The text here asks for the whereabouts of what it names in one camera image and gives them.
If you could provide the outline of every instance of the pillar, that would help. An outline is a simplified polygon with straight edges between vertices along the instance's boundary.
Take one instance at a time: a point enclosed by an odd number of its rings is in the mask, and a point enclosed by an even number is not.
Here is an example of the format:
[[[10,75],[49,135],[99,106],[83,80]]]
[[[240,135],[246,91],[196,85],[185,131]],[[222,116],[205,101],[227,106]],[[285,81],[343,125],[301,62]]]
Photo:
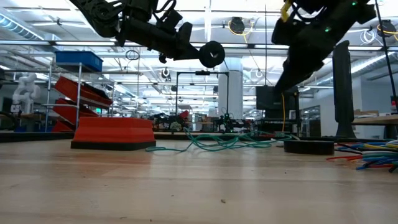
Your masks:
[[[229,72],[229,114],[243,119],[243,67],[241,58],[226,58],[220,72]],[[218,75],[218,114],[223,115],[227,106],[227,77]]]

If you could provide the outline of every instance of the black monitor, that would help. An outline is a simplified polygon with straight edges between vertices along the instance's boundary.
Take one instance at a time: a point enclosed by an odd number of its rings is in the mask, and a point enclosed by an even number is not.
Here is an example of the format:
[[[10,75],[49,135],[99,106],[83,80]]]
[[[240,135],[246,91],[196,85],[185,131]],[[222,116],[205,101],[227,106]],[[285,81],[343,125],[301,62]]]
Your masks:
[[[274,86],[256,87],[256,109],[270,111],[283,111],[282,94],[276,93]],[[285,98],[285,111],[296,109],[296,98],[299,91],[295,86],[283,93]]]

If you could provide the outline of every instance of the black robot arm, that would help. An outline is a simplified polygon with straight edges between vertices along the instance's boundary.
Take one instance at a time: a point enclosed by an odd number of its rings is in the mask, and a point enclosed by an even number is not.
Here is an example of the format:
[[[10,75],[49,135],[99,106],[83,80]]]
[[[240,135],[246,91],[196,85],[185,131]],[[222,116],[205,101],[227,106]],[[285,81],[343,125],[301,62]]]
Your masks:
[[[70,0],[91,26],[102,37],[116,37],[121,47],[126,40],[159,52],[159,60],[199,59],[212,68],[224,61],[225,52],[221,44],[211,41],[197,50],[190,44],[192,24],[185,22],[178,31],[175,26],[182,16],[174,10],[177,0],[168,0],[157,9],[158,0]],[[162,17],[156,14],[163,12]],[[156,24],[148,23],[154,16]]]
[[[375,18],[369,0],[285,0],[272,34],[274,44],[288,45],[284,72],[276,84],[278,92],[288,90],[321,69],[323,60],[333,51],[355,22],[364,24]],[[293,13],[287,14],[292,7]],[[298,10],[313,18],[303,17]]]

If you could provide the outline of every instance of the white humanoid robot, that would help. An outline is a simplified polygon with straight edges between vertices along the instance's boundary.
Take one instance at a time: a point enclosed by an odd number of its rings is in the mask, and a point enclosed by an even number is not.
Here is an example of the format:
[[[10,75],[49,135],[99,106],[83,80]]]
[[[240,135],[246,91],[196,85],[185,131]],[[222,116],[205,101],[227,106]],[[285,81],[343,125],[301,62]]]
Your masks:
[[[34,99],[40,97],[40,87],[34,84],[36,78],[36,74],[19,78],[18,87],[12,95],[12,113],[33,113]]]

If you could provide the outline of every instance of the blue bin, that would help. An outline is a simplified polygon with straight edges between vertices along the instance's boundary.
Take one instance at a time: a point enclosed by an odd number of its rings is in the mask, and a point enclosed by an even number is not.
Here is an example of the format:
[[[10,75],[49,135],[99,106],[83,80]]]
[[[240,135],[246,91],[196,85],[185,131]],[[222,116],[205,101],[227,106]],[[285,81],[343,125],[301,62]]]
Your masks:
[[[93,52],[58,51],[55,52],[55,63],[68,71],[78,72],[83,64],[83,72],[102,72],[102,59]]]

